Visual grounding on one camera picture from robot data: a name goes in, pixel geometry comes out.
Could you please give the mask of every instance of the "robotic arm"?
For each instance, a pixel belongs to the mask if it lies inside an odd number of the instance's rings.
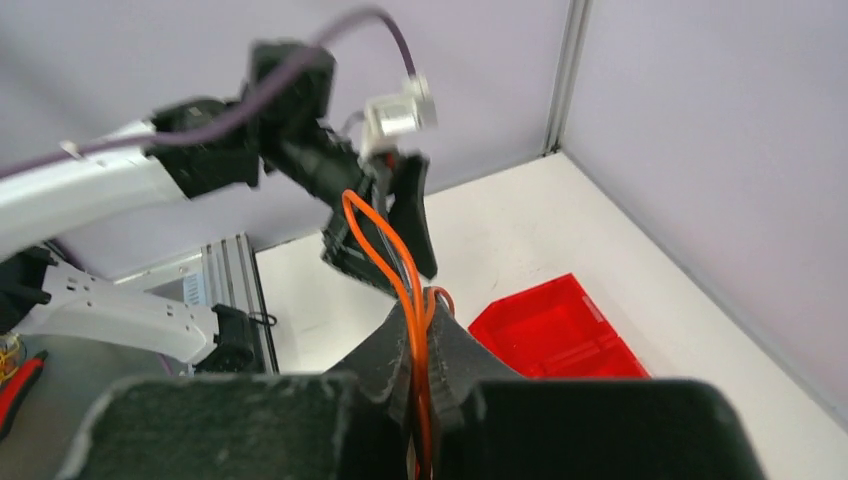
[[[293,42],[260,43],[252,51],[241,98],[196,98],[156,112],[104,141],[202,128],[250,95],[279,64],[301,49]],[[0,182],[0,333],[90,338],[152,350],[199,370],[240,371],[253,359],[244,312],[188,306],[111,285],[30,245],[136,208],[191,201],[231,184],[258,187],[260,168],[280,171],[332,208],[323,229],[325,262],[386,292],[384,275],[361,251],[341,208],[354,190],[372,203],[404,239],[420,272],[436,274],[424,214],[429,161],[394,148],[397,136],[435,121],[426,82],[411,78],[403,93],[365,109],[363,149],[322,123],[335,59],[321,50],[293,85],[247,124],[200,145],[139,146],[57,162]],[[391,208],[387,199],[392,198]],[[378,231],[366,235],[389,255]]]

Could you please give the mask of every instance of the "red handle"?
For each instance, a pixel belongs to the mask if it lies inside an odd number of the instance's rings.
[[[41,376],[41,372],[44,370],[44,359],[46,358],[46,351],[38,352],[21,365],[3,390],[0,391],[0,440],[6,438],[6,435],[12,430],[15,415],[18,413],[18,409],[29,389]]]

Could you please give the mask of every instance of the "black cable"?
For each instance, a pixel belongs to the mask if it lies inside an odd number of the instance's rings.
[[[250,312],[247,314],[247,319],[264,327],[273,327],[279,323],[275,315],[265,312]]]

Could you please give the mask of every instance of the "tabletop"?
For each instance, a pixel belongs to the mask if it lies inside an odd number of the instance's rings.
[[[772,479],[848,478],[848,434],[561,153],[425,200],[439,274],[468,326],[574,273],[655,378],[717,387]],[[322,371],[385,318],[384,294],[324,265],[320,234],[257,255],[280,370]]]

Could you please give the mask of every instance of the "red tray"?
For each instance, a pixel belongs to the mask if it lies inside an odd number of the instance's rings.
[[[495,301],[468,330],[527,377],[649,376],[572,274]]]

